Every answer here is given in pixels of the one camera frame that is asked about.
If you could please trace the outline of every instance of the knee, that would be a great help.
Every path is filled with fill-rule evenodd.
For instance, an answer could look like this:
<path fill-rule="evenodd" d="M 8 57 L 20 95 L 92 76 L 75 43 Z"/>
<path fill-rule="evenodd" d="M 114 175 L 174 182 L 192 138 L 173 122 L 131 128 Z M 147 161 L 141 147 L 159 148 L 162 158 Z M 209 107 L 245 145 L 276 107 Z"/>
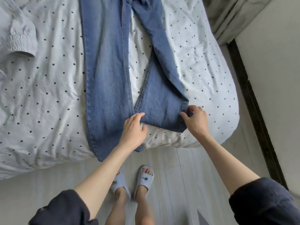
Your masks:
<path fill-rule="evenodd" d="M 155 223 L 150 217 L 145 216 L 137 222 L 137 225 L 155 225 Z"/>

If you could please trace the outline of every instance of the gray curtain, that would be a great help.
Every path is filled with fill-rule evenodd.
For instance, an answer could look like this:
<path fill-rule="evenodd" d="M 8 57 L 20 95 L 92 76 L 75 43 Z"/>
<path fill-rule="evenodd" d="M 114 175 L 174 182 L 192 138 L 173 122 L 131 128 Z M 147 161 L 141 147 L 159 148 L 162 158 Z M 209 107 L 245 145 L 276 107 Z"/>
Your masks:
<path fill-rule="evenodd" d="M 203 0 L 219 45 L 230 43 L 270 0 Z"/>

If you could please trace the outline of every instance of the polka dot bed sheet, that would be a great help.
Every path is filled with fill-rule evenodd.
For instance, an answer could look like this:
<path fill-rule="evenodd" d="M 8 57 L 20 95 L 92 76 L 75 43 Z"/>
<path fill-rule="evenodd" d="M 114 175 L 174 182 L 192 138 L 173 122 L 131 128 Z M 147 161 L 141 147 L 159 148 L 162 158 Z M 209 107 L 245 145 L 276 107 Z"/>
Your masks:
<path fill-rule="evenodd" d="M 0 179 L 94 157 L 85 133 L 85 66 L 80 0 L 26 0 L 37 32 L 36 57 L 10 55 L 0 65 Z M 202 106 L 219 143 L 239 121 L 235 85 L 201 0 L 162 0 L 163 24 L 190 104 Z M 151 42 L 132 13 L 129 71 L 136 102 Z M 200 147 L 186 130 L 148 126 L 145 148 Z"/>

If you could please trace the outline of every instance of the white wood floor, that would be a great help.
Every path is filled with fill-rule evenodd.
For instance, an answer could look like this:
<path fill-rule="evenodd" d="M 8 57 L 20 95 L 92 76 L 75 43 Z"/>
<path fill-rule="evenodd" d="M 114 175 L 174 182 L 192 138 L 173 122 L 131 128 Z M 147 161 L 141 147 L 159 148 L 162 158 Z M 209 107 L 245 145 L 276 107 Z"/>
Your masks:
<path fill-rule="evenodd" d="M 222 47 L 235 77 L 226 47 Z M 223 147 L 260 176 L 269 177 L 240 88 L 240 122 Z M 155 212 L 156 224 L 199 225 L 199 209 L 210 225 L 236 224 L 228 204 L 229 194 L 203 148 L 161 147 L 132 153 L 122 169 L 134 192 L 138 168 L 154 168 L 155 180 L 148 200 Z M 1 224 L 27 224 L 38 208 L 62 190 L 73 188 L 99 165 L 97 159 L 66 163 L 0 181 Z M 104 224 L 115 196 L 109 192 L 97 218 Z M 126 206 L 126 224 L 134 224 L 136 203 Z"/>

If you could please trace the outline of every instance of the person's right arm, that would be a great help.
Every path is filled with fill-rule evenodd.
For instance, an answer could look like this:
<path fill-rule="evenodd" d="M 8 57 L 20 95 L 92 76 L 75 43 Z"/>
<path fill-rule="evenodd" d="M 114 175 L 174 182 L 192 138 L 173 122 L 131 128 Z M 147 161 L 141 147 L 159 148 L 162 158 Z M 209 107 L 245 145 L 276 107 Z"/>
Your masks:
<path fill-rule="evenodd" d="M 270 178 L 260 178 L 210 135 L 206 112 L 189 106 L 193 116 L 180 113 L 188 130 L 204 147 L 231 197 L 239 224 L 300 224 L 300 211 L 290 193 Z"/>

